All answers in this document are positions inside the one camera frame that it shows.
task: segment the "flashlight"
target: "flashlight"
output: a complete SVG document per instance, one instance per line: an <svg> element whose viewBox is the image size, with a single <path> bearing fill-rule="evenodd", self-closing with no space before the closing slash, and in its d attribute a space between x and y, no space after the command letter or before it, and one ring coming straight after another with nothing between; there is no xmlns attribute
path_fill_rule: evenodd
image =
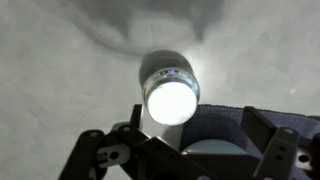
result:
<svg viewBox="0 0 320 180"><path fill-rule="evenodd" d="M174 51L156 51L142 60L139 81L143 103L152 119L179 125L196 111L199 84L190 63Z"/></svg>

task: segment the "bright light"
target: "bright light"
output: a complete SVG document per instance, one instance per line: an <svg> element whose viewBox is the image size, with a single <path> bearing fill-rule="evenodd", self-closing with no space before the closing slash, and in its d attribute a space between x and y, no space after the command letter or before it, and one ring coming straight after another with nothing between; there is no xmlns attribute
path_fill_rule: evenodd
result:
<svg viewBox="0 0 320 180"><path fill-rule="evenodd" d="M189 120L197 108L197 97L183 83L160 85L150 94L147 107L151 117L165 125L179 125Z"/></svg>

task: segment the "black metal frame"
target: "black metal frame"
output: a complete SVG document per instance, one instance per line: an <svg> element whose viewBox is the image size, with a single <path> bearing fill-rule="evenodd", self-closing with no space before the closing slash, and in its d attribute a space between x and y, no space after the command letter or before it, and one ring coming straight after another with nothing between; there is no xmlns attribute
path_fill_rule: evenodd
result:
<svg viewBox="0 0 320 180"><path fill-rule="evenodd" d="M100 130L82 133L59 180L102 180L113 165L137 180L290 179L299 148L311 158L308 175L320 177L320 134L309 140L293 129L277 128L254 107L244 108L241 127L264 154L261 160L250 155L181 155L139 130L141 111L135 105L130 122L116 124L107 135Z"/></svg>

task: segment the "gray surface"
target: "gray surface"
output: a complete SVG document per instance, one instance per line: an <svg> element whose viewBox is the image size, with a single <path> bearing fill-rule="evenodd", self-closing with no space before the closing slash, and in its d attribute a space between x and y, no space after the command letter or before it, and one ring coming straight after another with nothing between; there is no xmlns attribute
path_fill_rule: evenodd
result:
<svg viewBox="0 0 320 180"><path fill-rule="evenodd" d="M190 60L200 103L319 114L320 1L151 2L0 0L1 180L56 179L82 131L127 120L156 49Z"/></svg>

